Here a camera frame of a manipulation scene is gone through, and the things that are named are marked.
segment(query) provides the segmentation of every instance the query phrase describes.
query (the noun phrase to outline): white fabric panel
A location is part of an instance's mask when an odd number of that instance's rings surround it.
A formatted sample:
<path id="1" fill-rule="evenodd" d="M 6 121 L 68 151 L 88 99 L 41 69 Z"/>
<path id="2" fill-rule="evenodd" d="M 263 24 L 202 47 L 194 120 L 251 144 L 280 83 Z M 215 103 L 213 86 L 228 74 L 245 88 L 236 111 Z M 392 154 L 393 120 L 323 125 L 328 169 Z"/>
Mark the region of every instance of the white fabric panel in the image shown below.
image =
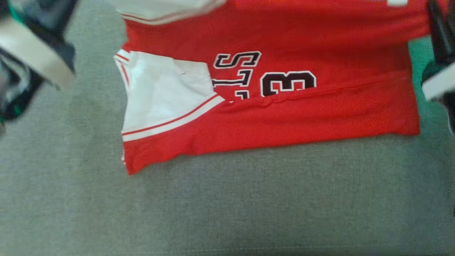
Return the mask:
<path id="1" fill-rule="evenodd" d="M 226 0 L 110 0 L 125 19 L 159 25 L 208 13 Z"/>
<path id="2" fill-rule="evenodd" d="M 124 67 L 130 77 L 122 133 L 173 122 L 216 95 L 202 62 L 132 51 Z"/>
<path id="3" fill-rule="evenodd" d="M 211 99 L 207 103 L 203 104 L 200 108 L 195 109 L 195 111 L 191 111 L 188 115 L 183 116 L 182 118 L 171 122 L 164 124 L 162 126 L 156 127 L 156 128 L 151 128 L 145 131 L 141 131 L 138 133 L 132 133 L 132 134 L 127 134 L 124 135 L 123 141 L 132 141 L 136 139 L 141 139 L 141 138 L 146 138 L 150 137 L 159 133 L 163 133 L 169 130 L 172 130 L 174 128 L 183 126 L 193 120 L 196 120 L 198 117 L 202 116 L 203 114 L 207 113 L 210 109 L 214 108 L 218 104 L 222 103 L 224 101 L 223 97 L 221 96 L 216 96 L 215 98 Z"/>

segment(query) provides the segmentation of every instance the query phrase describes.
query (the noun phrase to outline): red stripe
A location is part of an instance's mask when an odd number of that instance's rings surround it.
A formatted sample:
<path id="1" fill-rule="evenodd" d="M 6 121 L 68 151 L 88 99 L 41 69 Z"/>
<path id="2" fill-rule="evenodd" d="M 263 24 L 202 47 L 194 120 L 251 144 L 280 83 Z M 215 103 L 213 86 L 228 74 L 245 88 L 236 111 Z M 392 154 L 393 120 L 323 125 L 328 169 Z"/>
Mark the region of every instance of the red stripe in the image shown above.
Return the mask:
<path id="1" fill-rule="evenodd" d="M 213 5 L 215 5 L 216 2 L 217 2 L 217 0 L 213 0 L 208 5 L 206 5 L 202 10 L 203 11 L 207 11 Z M 139 18 L 139 17 L 133 16 L 133 15 L 130 15 L 130 14 L 122 14 L 122 16 L 135 18 L 135 19 L 138 19 L 138 20 L 143 20 L 143 21 L 148 21 L 148 22 L 157 22 L 157 21 L 160 21 L 160 20 L 165 20 L 165 19 L 169 19 L 169 18 L 173 18 L 173 17 L 177 17 L 177 16 L 183 16 L 186 13 L 191 13 L 191 11 L 185 10 L 185 11 L 174 12 L 174 13 L 171 13 L 171 14 L 168 14 L 168 15 L 164 15 L 163 17 L 155 18 L 155 19 L 144 19 L 144 18 Z"/>
<path id="2" fill-rule="evenodd" d="M 126 84 L 130 87 L 130 79 L 128 78 L 128 74 L 126 73 L 125 67 L 121 64 L 121 69 L 123 70 L 123 74 L 125 74 Z"/>
<path id="3" fill-rule="evenodd" d="M 141 130 L 137 130 L 137 131 L 133 131 L 133 132 L 127 132 L 127 133 L 123 133 L 122 135 L 125 136 L 125 135 L 129 135 L 129 134 L 134 134 L 134 133 L 140 133 L 140 132 L 145 132 L 145 131 L 148 131 L 148 130 L 152 130 L 152 129 L 155 129 L 155 128 L 158 128 L 158 127 L 161 127 L 161 126 L 165 126 L 165 125 L 168 125 L 170 123 L 173 123 L 173 122 L 176 122 L 180 119 L 183 119 L 191 114 L 193 114 L 194 112 L 196 112 L 198 109 L 202 108 L 205 104 L 207 104 L 209 101 L 213 100 L 214 98 L 218 97 L 218 95 L 214 95 L 213 97 L 211 97 L 210 99 L 204 101 L 204 103 L 202 103 L 201 105 L 199 105 L 197 108 L 193 109 L 191 112 L 189 112 L 188 114 L 186 115 L 183 115 L 179 118 L 176 118 L 174 120 L 171 120 L 169 122 L 166 122 L 166 123 L 162 123 L 162 124 L 159 124 L 159 125 L 155 125 L 155 126 L 152 126 L 152 127 L 148 127 L 148 128 L 144 128 L 144 129 L 141 129 Z"/>
<path id="4" fill-rule="evenodd" d="M 120 55 L 118 53 L 116 54 L 116 56 L 119 57 L 119 58 L 124 59 L 125 61 L 130 61 L 128 58 L 126 58 L 126 57 L 124 57 L 124 56 L 122 56 L 122 55 Z"/>

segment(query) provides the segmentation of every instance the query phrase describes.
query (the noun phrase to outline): basketball jersey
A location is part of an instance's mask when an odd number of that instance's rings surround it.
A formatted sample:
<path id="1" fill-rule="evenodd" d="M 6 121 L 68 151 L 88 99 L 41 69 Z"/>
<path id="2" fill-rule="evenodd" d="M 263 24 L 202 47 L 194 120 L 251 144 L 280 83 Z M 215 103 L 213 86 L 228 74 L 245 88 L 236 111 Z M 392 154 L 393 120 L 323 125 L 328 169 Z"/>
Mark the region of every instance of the basketball jersey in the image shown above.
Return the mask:
<path id="1" fill-rule="evenodd" d="M 429 33 L 425 1 L 114 3 L 129 174 L 181 154 L 420 133 L 407 41 Z"/>

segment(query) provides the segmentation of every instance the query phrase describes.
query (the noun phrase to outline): crumpled white fabric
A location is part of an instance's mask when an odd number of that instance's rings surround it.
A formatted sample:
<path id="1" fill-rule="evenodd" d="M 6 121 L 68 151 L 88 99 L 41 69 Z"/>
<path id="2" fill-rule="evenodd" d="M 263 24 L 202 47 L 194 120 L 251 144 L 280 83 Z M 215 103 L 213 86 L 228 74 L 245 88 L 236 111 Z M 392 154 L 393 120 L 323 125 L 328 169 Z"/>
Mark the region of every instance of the crumpled white fabric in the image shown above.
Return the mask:
<path id="1" fill-rule="evenodd" d="M 139 20 L 151 25 L 165 24 L 176 20 L 208 13 L 227 0 L 108 0 L 130 20 Z"/>

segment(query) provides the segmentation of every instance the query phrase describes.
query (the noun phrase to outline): black object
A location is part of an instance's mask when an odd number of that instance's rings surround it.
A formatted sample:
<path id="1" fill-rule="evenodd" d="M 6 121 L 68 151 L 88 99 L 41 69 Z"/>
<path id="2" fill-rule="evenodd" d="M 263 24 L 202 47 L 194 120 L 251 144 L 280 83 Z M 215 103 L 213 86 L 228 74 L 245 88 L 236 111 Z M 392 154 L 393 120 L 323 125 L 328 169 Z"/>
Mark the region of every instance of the black object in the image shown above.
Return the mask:
<path id="1" fill-rule="evenodd" d="M 455 62 L 455 3 L 449 0 L 447 18 L 441 11 L 436 0 L 428 1 L 430 16 L 431 42 L 435 61 L 430 62 L 424 70 L 422 82 L 430 79 L 448 65 Z M 449 118 L 449 127 L 455 135 L 455 92 L 446 92 L 440 102 L 446 107 Z"/>
<path id="2" fill-rule="evenodd" d="M 9 12 L 8 2 L 0 0 L 1 13 Z M 74 46 L 64 39 L 64 32 L 79 0 L 35 0 L 23 6 L 22 11 L 16 13 L 31 32 L 51 47 L 74 72 Z M 3 56 L 17 61 L 14 56 L 0 51 Z M 11 121 L 20 117 L 27 110 L 35 93 L 46 80 L 39 74 L 30 70 L 30 80 L 26 90 L 15 97 L 6 106 L 0 106 L 0 122 Z M 17 76 L 13 70 L 8 69 L 11 77 Z"/>
<path id="3" fill-rule="evenodd" d="M 455 29 L 453 21 L 455 12 L 452 1 L 450 1 L 450 5 L 450 14 L 448 15 L 450 20 L 446 22 L 444 14 L 436 0 L 430 0 L 428 3 L 431 41 L 433 43 L 435 60 L 438 64 L 450 65 L 455 62 Z"/>

